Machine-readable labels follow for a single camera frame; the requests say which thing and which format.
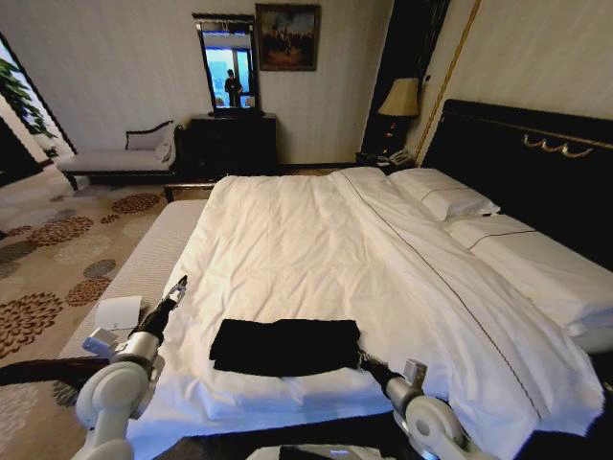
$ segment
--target white pillow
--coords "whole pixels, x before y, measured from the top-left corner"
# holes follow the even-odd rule
[[[155,158],[162,163],[166,163],[170,160],[174,149],[174,123],[168,123],[162,131],[162,143],[155,148]]]
[[[154,150],[166,137],[166,128],[172,125],[171,121],[157,126],[152,131],[128,131],[125,135],[127,142],[126,150]]]
[[[454,222],[448,232],[570,336],[613,327],[612,272],[509,216]]]
[[[437,220],[495,214],[500,207],[462,182],[437,170],[415,168],[390,175],[390,180],[427,207]]]

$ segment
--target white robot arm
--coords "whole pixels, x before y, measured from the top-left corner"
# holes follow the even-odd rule
[[[110,364],[80,390],[77,417],[88,431],[85,444],[73,460],[134,458],[132,446],[125,439],[127,423],[138,419],[153,397],[164,368],[157,351],[164,341],[169,313],[185,295],[186,284],[184,276],[126,342],[118,343],[117,336],[104,329],[96,329],[85,339],[83,348],[107,357]]]
[[[479,450],[465,435],[449,405],[423,394],[425,364],[407,359],[402,376],[390,371],[387,364],[360,352],[358,367],[369,371],[381,384],[394,407],[394,419],[422,458],[496,460]]]

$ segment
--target picture frame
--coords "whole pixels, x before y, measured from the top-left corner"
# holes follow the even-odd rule
[[[316,70],[320,17],[319,5],[256,4],[260,70]]]

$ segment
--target black headboard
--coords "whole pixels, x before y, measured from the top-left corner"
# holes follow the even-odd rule
[[[448,100],[422,166],[613,270],[613,121]]]

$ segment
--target beige wall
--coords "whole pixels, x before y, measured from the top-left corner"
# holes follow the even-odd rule
[[[127,129],[211,110],[192,12],[255,3],[3,0],[0,29],[77,150],[116,149]],[[262,109],[279,117],[283,162],[352,161],[393,1],[307,3],[322,5],[317,71],[260,72]]]
[[[452,0],[407,146],[415,151],[475,0]],[[613,118],[613,2],[483,0],[443,94]],[[439,107],[424,154],[439,120]]]

